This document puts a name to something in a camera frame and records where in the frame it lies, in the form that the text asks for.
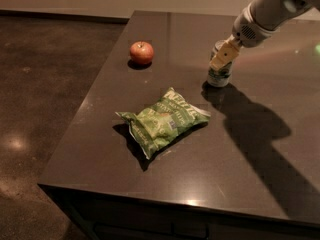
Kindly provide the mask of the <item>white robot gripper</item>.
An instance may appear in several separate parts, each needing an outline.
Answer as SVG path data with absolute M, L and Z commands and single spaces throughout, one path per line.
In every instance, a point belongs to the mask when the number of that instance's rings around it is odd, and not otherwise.
M 256 47 L 274 33 L 271 10 L 258 3 L 250 3 L 234 21 L 232 35 L 235 39 L 229 38 L 216 43 L 217 51 L 210 60 L 210 67 L 219 71 L 239 55 L 241 46 Z

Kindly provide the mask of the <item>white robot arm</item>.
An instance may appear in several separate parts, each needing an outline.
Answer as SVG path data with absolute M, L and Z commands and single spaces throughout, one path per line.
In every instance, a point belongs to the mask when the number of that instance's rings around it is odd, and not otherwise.
M 320 0 L 252 0 L 234 21 L 230 37 L 210 61 L 218 71 L 234 60 L 242 47 L 252 48 L 270 38 L 285 22 L 312 8 L 320 9 Z

